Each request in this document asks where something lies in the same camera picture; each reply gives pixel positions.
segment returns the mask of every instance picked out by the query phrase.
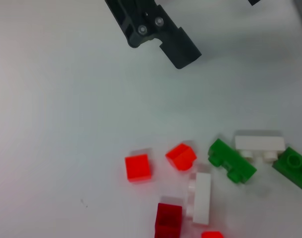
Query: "screw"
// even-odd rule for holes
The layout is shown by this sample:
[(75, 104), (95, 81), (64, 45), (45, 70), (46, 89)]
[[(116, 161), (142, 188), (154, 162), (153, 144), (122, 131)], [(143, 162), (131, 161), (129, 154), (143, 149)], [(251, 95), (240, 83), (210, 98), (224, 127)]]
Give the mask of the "screw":
[(164, 20), (163, 20), (163, 18), (162, 18), (162, 17), (157, 17), (157, 18), (155, 19), (155, 24), (156, 24), (158, 27), (163, 26), (163, 25), (164, 25)]
[(148, 29), (147, 29), (146, 26), (140, 25), (140, 26), (138, 27), (138, 32), (139, 32), (140, 35), (143, 35), (143, 36), (144, 36), (145, 34), (147, 34)]

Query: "lego stud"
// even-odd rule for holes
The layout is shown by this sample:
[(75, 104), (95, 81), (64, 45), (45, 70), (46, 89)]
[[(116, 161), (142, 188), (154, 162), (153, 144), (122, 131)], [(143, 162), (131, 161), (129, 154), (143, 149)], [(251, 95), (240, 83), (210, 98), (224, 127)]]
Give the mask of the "lego stud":
[(275, 151), (266, 151), (266, 152), (263, 153), (263, 161), (264, 162), (271, 163), (271, 162), (274, 162), (276, 160), (278, 160), (277, 152), (275, 152)]
[(287, 163), (288, 163), (288, 166), (293, 169), (298, 169), (302, 165), (302, 161), (301, 161), (300, 157), (296, 156), (296, 155), (288, 156)]
[(140, 25), (139, 27), (138, 27), (138, 32), (139, 32), (139, 34), (140, 35), (146, 35), (147, 33), (148, 33), (148, 29), (147, 29), (147, 27), (146, 26), (144, 26), (144, 25)]
[(155, 24), (156, 24), (158, 27), (163, 26), (163, 25), (164, 25), (164, 20), (163, 20), (163, 18), (162, 18), (162, 17), (157, 17), (157, 18), (155, 19)]
[(253, 162), (253, 153), (249, 150), (240, 150), (240, 155), (244, 157), (246, 160), (248, 160), (250, 163)]

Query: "red cube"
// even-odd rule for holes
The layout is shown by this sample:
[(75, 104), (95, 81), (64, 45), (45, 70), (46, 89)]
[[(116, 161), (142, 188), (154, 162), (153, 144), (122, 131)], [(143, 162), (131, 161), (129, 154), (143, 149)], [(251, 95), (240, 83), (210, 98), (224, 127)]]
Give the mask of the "red cube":
[(193, 149), (186, 145), (180, 144), (166, 155), (167, 159), (174, 164), (177, 170), (186, 171), (193, 166), (194, 160), (197, 158)]
[(224, 238), (220, 232), (203, 232), (201, 238)]
[(148, 155), (137, 155), (125, 158), (127, 178), (130, 182), (151, 179)]
[(182, 207), (159, 203), (154, 238), (179, 238), (182, 226)]

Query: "lego brick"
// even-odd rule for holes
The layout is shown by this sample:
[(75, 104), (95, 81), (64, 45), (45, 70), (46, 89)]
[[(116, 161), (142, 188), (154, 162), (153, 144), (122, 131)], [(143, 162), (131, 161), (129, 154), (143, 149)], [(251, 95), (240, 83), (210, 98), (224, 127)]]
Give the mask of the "lego brick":
[(256, 172), (255, 167), (220, 139), (212, 144), (208, 155), (214, 166), (222, 166), (228, 171), (227, 177), (234, 183), (245, 183)]
[(242, 157), (252, 161), (255, 151), (262, 152), (264, 162), (274, 162), (285, 151), (284, 138), (280, 136), (235, 136), (236, 150)]
[(194, 160), (197, 158), (193, 149), (183, 143), (169, 151), (165, 156), (173, 163), (176, 169), (180, 171), (190, 169), (193, 166)]
[(148, 155), (126, 157), (125, 163), (128, 181), (135, 182), (152, 177)]
[(298, 152), (287, 148), (272, 167), (302, 189), (302, 155)]
[(211, 176), (206, 173), (196, 173), (196, 181), (190, 181), (189, 191), (195, 192), (194, 204), (186, 209), (187, 217), (193, 218), (194, 223), (209, 224)]
[(154, 238), (179, 238), (182, 227), (182, 207), (159, 203)]
[(224, 238), (220, 232), (203, 232), (201, 238)]

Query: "white lego brick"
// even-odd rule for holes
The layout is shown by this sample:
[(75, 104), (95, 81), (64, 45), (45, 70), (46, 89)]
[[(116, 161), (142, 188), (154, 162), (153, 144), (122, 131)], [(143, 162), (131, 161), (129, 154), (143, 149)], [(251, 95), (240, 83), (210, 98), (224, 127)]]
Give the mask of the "white lego brick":
[(187, 207), (187, 216), (192, 216), (194, 223), (203, 225), (209, 223), (210, 184), (210, 174), (196, 174), (194, 204)]
[(236, 150), (251, 161), (253, 152), (262, 152), (265, 162), (273, 162), (278, 159), (278, 154), (285, 151), (284, 138), (280, 136), (235, 136)]

